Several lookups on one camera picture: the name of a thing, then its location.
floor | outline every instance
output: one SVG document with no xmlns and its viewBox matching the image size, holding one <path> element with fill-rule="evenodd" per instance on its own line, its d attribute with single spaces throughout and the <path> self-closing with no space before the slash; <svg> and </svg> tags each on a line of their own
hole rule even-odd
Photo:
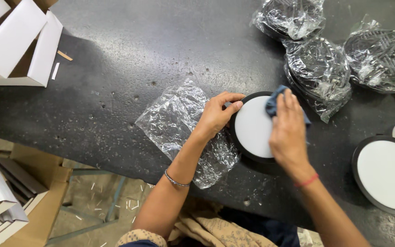
<svg viewBox="0 0 395 247">
<path fill-rule="evenodd" d="M 13 143 L 0 139 L 0 150 L 10 151 Z M 63 166 L 69 168 L 92 168 L 87 165 L 64 159 Z M 113 195 L 118 186 L 121 176 L 119 175 L 85 175 L 73 177 L 64 202 L 71 202 L 72 208 L 83 213 L 104 218 L 113 201 Z M 111 219 L 118 222 L 94 231 L 81 234 L 74 238 L 49 245 L 50 247 L 113 247 L 118 239 L 130 230 L 132 221 L 140 207 L 150 193 L 151 187 L 139 179 L 126 178 L 119 194 L 114 213 Z M 126 201 L 130 201 L 130 207 L 126 207 Z M 60 211 L 51 237 L 93 226 L 95 222 L 90 219 L 78 219 L 76 215 L 66 211 Z M 321 247 L 321 239 L 316 232 L 299 228 L 301 247 Z"/>
</svg>

cleaning rag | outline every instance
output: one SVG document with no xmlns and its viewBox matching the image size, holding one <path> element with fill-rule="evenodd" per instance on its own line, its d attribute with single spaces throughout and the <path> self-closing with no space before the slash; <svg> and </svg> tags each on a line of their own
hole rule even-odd
<svg viewBox="0 0 395 247">
<path fill-rule="evenodd" d="M 277 115 L 277 96 L 281 93 L 284 92 L 284 90 L 288 88 L 284 85 L 280 85 L 277 90 L 275 90 L 272 95 L 271 98 L 268 100 L 268 102 L 266 103 L 266 112 L 271 116 L 275 116 Z M 306 113 L 303 110 L 303 115 L 304 115 L 304 122 L 306 124 L 306 128 L 308 128 L 312 122 L 310 122 L 310 120 L 308 119 Z"/>
</svg>

silver bracelet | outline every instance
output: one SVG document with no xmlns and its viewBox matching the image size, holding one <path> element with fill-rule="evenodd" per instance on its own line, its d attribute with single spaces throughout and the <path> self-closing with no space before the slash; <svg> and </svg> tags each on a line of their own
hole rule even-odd
<svg viewBox="0 0 395 247">
<path fill-rule="evenodd" d="M 170 177 L 167 175 L 167 169 L 164 171 L 164 174 L 165 174 L 165 176 L 170 180 L 170 182 L 172 182 L 172 183 L 175 184 L 175 185 L 184 186 L 184 187 L 189 187 L 190 184 L 191 184 L 191 183 L 189 183 L 188 185 L 183 185 L 183 184 L 180 184 L 180 183 L 174 181 L 172 178 L 170 178 Z"/>
</svg>

black workbench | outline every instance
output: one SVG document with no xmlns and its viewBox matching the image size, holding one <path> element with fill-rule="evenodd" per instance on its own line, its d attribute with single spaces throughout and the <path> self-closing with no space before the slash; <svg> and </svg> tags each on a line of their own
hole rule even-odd
<svg viewBox="0 0 395 247">
<path fill-rule="evenodd" d="M 163 89 L 190 78 L 208 96 L 273 91 L 286 82 L 284 49 L 250 27 L 259 1 L 61 1 L 63 35 L 56 80 L 47 88 L 0 87 L 0 138 L 126 177 L 156 183 L 170 160 L 135 126 Z M 395 29 L 394 0 L 326 0 L 323 35 L 340 43 L 365 13 Z M 350 159 L 366 137 L 391 134 L 395 95 L 355 88 L 329 124 L 313 121 L 309 156 L 330 193 L 373 246 L 395 246 L 395 216 L 359 191 Z M 299 193 L 278 166 L 242 159 L 194 196 L 313 228 Z"/>
</svg>

hand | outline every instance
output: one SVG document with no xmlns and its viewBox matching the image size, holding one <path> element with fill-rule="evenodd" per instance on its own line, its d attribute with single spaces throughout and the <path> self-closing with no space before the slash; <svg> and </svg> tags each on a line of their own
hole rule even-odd
<svg viewBox="0 0 395 247">
<path fill-rule="evenodd" d="M 272 118 L 269 145 L 275 160 L 296 182 L 315 174 L 309 163 L 303 110 L 290 89 L 277 97 L 277 116 Z"/>
<path fill-rule="evenodd" d="M 243 94 L 228 93 L 225 91 L 211 98 L 205 104 L 204 112 L 193 133 L 199 133 L 206 141 L 215 137 L 228 123 L 231 116 L 243 106 L 243 102 L 239 100 L 244 97 L 245 95 Z M 227 102 L 231 102 L 232 104 L 223 110 L 222 107 Z"/>
</svg>

